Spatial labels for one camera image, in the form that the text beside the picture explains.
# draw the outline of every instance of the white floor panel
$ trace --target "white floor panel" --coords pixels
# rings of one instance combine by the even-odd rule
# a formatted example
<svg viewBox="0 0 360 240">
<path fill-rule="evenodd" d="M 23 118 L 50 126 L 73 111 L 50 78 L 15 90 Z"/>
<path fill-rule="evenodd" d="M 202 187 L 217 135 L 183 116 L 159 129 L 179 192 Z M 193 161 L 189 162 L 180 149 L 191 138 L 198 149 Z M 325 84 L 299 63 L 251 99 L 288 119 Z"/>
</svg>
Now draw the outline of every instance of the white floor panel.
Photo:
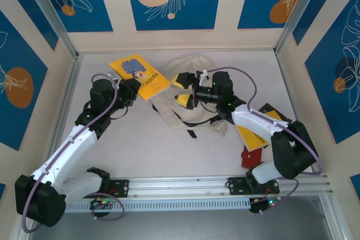
<svg viewBox="0 0 360 240">
<path fill-rule="evenodd" d="M 155 68 L 190 55 L 190 51 L 149 51 L 141 56 Z M 270 103 L 280 112 L 295 119 L 281 72 L 273 51 L 199 52 L 218 66 L 235 66 L 248 72 L 258 85 L 258 95 L 251 104 L 259 109 Z M 109 63 L 131 55 L 131 52 L 108 55 L 85 55 L 83 58 L 63 140 L 89 100 L 90 78 L 107 73 Z M 254 88 L 250 80 L 236 71 L 229 71 L 236 95 L 247 101 Z M 228 124 L 224 138 L 208 129 L 196 131 L 197 139 L 185 130 L 170 128 L 151 107 L 150 101 L 138 98 L 126 117 L 115 120 L 96 145 L 84 155 L 71 173 L 76 176 L 89 167 L 110 172 L 114 178 L 239 175 L 243 143 L 234 126 Z M 271 148 L 263 151 L 263 161 L 272 157 Z"/>
</svg>

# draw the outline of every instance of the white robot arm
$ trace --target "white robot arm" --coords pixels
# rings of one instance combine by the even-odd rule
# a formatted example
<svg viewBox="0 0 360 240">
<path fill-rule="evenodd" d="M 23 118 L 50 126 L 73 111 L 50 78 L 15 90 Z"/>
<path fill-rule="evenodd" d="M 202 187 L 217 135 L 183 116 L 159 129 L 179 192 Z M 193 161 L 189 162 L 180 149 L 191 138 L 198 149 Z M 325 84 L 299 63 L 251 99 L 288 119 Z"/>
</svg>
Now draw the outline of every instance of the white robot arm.
<svg viewBox="0 0 360 240">
<path fill-rule="evenodd" d="M 302 123 L 278 121 L 247 106 L 234 95 L 232 81 L 226 72 L 216 72 L 212 87 L 203 87 L 200 82 L 206 75 L 207 71 L 198 72 L 198 76 L 184 73 L 173 79 L 177 86 L 188 88 L 192 85 L 193 94 L 188 95 L 186 107 L 192 109 L 198 102 L 215 103 L 221 119 L 246 127 L 271 142 L 273 161 L 261 163 L 246 173 L 249 188 L 256 191 L 259 185 L 280 177 L 293 179 L 315 163 L 309 151 L 283 131 L 284 128 L 290 129 L 314 150 Z M 61 219 L 66 205 L 92 192 L 109 192 L 109 173 L 96 168 L 89 169 L 75 180 L 64 181 L 110 125 L 110 115 L 120 108 L 131 106 L 139 88 L 140 83 L 135 79 L 122 80 L 117 90 L 106 79 L 93 82 L 91 100 L 85 104 L 67 140 L 31 176 L 22 175 L 16 181 L 16 209 L 19 214 L 25 212 L 27 217 L 51 227 Z"/>
<path fill-rule="evenodd" d="M 64 181 L 110 125 L 111 114 L 133 104 L 140 85 L 136 79 L 122 80 L 119 85 L 107 79 L 93 82 L 91 99 L 65 142 L 31 176 L 21 175 L 17 179 L 15 195 L 19 214 L 25 212 L 27 217 L 51 227 L 61 219 L 66 205 L 93 192 L 109 192 L 110 174 L 97 168 L 90 168 L 70 182 Z"/>
<path fill-rule="evenodd" d="M 273 160 L 263 162 L 246 173 L 246 182 L 252 190 L 273 179 L 294 179 L 315 163 L 317 153 L 301 122 L 279 121 L 250 108 L 234 95 L 228 72 L 217 71 L 213 74 L 212 86 L 202 86 L 201 82 L 207 74 L 204 70 L 196 74 L 176 75 L 172 80 L 175 85 L 185 89 L 192 87 L 192 94 L 180 95 L 176 99 L 190 110 L 199 102 L 214 103 L 221 119 L 251 130 L 272 145 Z"/>
</svg>

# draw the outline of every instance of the bag strap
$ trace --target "bag strap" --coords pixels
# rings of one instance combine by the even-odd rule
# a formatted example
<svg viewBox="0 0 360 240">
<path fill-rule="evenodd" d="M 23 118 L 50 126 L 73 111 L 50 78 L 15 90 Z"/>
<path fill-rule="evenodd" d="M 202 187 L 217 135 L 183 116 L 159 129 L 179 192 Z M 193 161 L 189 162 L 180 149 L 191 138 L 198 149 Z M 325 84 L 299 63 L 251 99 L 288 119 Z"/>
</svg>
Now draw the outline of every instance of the bag strap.
<svg viewBox="0 0 360 240">
<path fill-rule="evenodd" d="M 159 112 L 154 105 L 152 105 L 152 109 L 153 109 L 154 111 L 156 111 L 156 112 Z M 205 124 L 205 123 L 208 122 L 208 121 L 210 121 L 210 124 L 211 124 L 211 123 L 213 123 L 213 122 L 215 122 L 215 121 L 217 121 L 217 120 L 221 120 L 220 116 L 217 115 L 217 116 L 211 117 L 211 118 L 209 118 L 209 119 L 207 119 L 207 120 L 205 120 L 205 121 L 203 121 L 203 122 L 199 122 L 199 123 L 188 123 L 188 122 L 182 121 L 181 118 L 180 118 L 180 116 L 179 116 L 176 112 L 173 111 L 173 113 L 180 119 L 181 122 L 183 122 L 185 125 L 187 125 L 187 126 L 190 127 L 190 128 L 193 127 L 193 126 Z M 194 139 L 197 138 L 197 136 L 196 136 L 196 134 L 195 134 L 195 132 L 194 132 L 193 130 L 188 130 L 188 129 L 187 129 L 187 132 L 189 133 L 189 135 L 190 135 L 192 138 L 194 138 Z"/>
</svg>

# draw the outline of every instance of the yellow book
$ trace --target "yellow book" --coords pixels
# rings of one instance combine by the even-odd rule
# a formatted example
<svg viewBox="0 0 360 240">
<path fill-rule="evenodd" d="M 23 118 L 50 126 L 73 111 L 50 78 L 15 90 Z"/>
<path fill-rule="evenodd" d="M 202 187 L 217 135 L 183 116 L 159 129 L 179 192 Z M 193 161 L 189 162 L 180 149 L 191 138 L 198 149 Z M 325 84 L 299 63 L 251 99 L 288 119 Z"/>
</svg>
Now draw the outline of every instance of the yellow book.
<svg viewBox="0 0 360 240">
<path fill-rule="evenodd" d="M 171 82 L 147 63 L 140 55 L 132 55 L 110 63 L 121 78 L 137 79 L 141 83 L 139 96 L 145 101 L 169 88 Z"/>
<path fill-rule="evenodd" d="M 281 120 L 280 116 L 277 114 L 276 111 L 270 111 L 265 114 L 272 118 Z M 244 145 L 249 152 L 269 145 L 269 142 L 267 140 L 253 133 L 251 130 L 246 129 L 243 126 L 236 126 L 236 128 L 242 141 L 244 142 Z"/>
</svg>

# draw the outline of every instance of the cable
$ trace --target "cable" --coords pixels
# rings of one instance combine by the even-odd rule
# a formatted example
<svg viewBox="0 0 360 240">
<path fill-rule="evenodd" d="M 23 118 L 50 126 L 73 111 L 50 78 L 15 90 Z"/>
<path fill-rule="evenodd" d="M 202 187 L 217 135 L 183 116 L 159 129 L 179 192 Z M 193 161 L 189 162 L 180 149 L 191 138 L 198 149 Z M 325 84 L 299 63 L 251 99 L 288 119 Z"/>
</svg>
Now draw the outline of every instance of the cable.
<svg viewBox="0 0 360 240">
<path fill-rule="evenodd" d="M 107 193 L 102 193 L 102 192 L 95 192 L 95 193 L 90 193 L 88 196 L 105 196 L 105 197 L 108 197 L 108 198 L 111 198 L 111 199 L 114 199 L 120 206 L 121 206 L 121 209 L 123 210 L 120 214 L 120 216 L 117 216 L 115 218 L 111 218 L 111 219 L 103 219 L 103 218 L 98 218 L 95 216 L 95 209 L 97 209 L 99 206 L 101 206 L 102 204 L 98 204 L 96 206 L 93 207 L 92 211 L 91 211 L 91 214 L 93 215 L 93 217 L 97 220 L 102 220 L 102 221 L 114 221 L 114 220 L 119 220 L 123 217 L 123 215 L 125 214 L 125 207 L 123 205 L 122 202 L 120 202 L 120 200 L 116 197 L 114 197 L 113 195 L 110 195 L 110 194 L 107 194 Z"/>
<path fill-rule="evenodd" d="M 257 92 L 258 92 L 258 87 L 257 87 L 257 84 L 255 82 L 255 80 L 246 72 L 246 71 L 243 71 L 241 69 L 238 69 L 236 67 L 219 67 L 217 69 L 212 69 L 212 70 L 208 70 L 209 73 L 212 73 L 212 72 L 215 72 L 215 71 L 219 71 L 219 70 L 226 70 L 226 69 L 230 69 L 230 70 L 236 70 L 236 71 L 239 71 L 241 73 L 243 73 L 244 75 L 246 75 L 250 81 L 253 83 L 253 86 L 254 86 L 254 94 L 252 95 L 252 97 L 249 99 L 248 103 L 247 103 L 247 109 L 250 111 L 251 114 L 254 114 L 256 115 L 257 117 L 271 123 L 271 124 L 275 124 L 277 127 L 283 129 L 285 132 L 287 132 L 288 134 L 290 134 L 292 137 L 294 137 L 298 142 L 300 142 L 310 153 L 311 155 L 314 157 L 314 159 L 316 160 L 318 166 L 319 166 L 319 171 L 318 172 L 315 172 L 315 173 L 301 173 L 301 174 L 305 174 L 305 175 L 320 175 L 324 172 L 324 168 L 323 168 L 323 165 L 322 165 L 322 162 L 320 161 L 319 157 L 316 155 L 316 153 L 311 149 L 310 146 L 308 146 L 307 143 L 304 142 L 304 140 L 302 140 L 299 136 L 297 136 L 294 132 L 292 132 L 290 129 L 288 129 L 287 127 L 285 126 L 282 126 L 281 124 L 279 123 L 274 123 L 273 120 L 255 112 L 254 110 L 252 110 L 250 108 L 250 104 L 251 102 L 253 101 L 253 99 L 255 98 Z M 284 198 L 282 198 L 280 201 L 278 201 L 276 203 L 276 205 L 278 205 L 280 202 L 282 202 L 283 200 L 285 200 L 286 198 L 288 198 L 291 194 L 293 194 L 295 192 L 295 190 L 298 188 L 299 186 L 299 181 L 297 179 L 293 179 L 294 181 L 296 181 L 296 186 L 295 188 L 290 191 Z"/>
<path fill-rule="evenodd" d="M 117 120 L 117 119 L 120 119 L 120 118 L 122 118 L 122 117 L 124 117 L 127 113 L 128 113 L 128 111 L 129 111 L 129 107 L 128 106 L 126 106 L 126 110 L 125 110 L 125 113 L 123 113 L 122 114 L 122 116 L 119 116 L 119 117 L 116 117 L 116 118 L 110 118 L 111 120 Z"/>
<path fill-rule="evenodd" d="M 207 109 L 207 108 L 204 106 L 203 102 L 200 102 L 200 104 L 201 104 L 201 106 L 202 106 L 206 111 L 212 112 L 213 114 L 216 114 L 216 113 L 217 113 L 217 112 L 210 111 L 209 109 Z"/>
<path fill-rule="evenodd" d="M 84 126 L 80 131 L 78 131 L 75 136 L 73 136 L 73 140 L 75 140 L 80 134 L 82 134 L 90 125 L 92 125 L 94 122 L 96 122 L 98 119 L 102 118 L 115 104 L 116 99 L 118 98 L 118 91 L 117 91 L 117 87 L 116 87 L 116 82 L 108 75 L 103 74 L 103 73 L 97 73 L 94 74 L 91 77 L 91 82 L 94 82 L 94 78 L 98 77 L 98 76 L 103 76 L 108 78 L 111 83 L 112 83 L 112 87 L 115 89 L 115 94 L 114 94 L 114 98 L 112 99 L 110 105 L 108 106 L 108 108 L 106 108 L 106 110 L 104 112 L 102 112 L 101 114 L 99 114 L 97 117 L 95 117 L 92 121 L 90 121 L 86 126 Z M 57 161 L 57 159 L 61 156 L 61 154 L 67 149 L 67 147 L 71 144 L 71 141 L 68 141 L 63 147 L 62 149 L 60 149 L 60 151 L 56 154 L 56 156 L 49 162 L 49 164 L 46 166 L 45 171 L 46 173 L 49 171 L 49 169 L 52 167 L 52 165 Z M 24 230 L 25 233 L 32 233 L 36 230 L 38 230 L 41 227 L 41 224 L 39 224 L 37 227 L 35 227 L 34 229 L 29 230 L 28 227 L 26 226 L 26 215 L 28 213 L 28 209 L 29 209 L 29 205 L 30 202 L 34 196 L 34 193 L 36 191 L 36 189 L 38 188 L 41 180 L 44 178 L 44 176 L 46 175 L 46 173 L 41 173 L 40 177 L 38 178 L 38 180 L 35 182 L 33 188 L 31 189 L 29 195 L 28 195 L 28 199 L 26 200 L 25 206 L 24 206 L 24 210 L 22 212 L 22 218 L 21 218 L 21 223 L 22 223 L 22 229 Z"/>
</svg>

